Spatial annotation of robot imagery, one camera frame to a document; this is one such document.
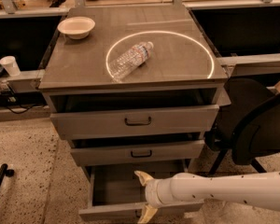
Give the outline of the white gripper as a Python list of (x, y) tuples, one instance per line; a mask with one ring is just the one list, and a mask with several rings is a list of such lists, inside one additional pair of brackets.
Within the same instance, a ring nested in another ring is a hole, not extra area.
[(135, 171), (134, 174), (138, 176), (140, 184), (145, 187), (145, 196), (148, 203), (142, 209), (138, 224), (148, 224), (158, 212), (157, 208), (172, 201), (171, 179), (154, 179), (143, 171)]

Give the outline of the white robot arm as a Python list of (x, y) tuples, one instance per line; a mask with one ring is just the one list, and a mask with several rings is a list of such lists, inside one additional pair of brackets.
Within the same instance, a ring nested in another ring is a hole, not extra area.
[(155, 179), (143, 171), (134, 173), (145, 188), (147, 200), (138, 224), (147, 224), (159, 208), (206, 199), (280, 212), (280, 172), (220, 177), (179, 173), (165, 179)]

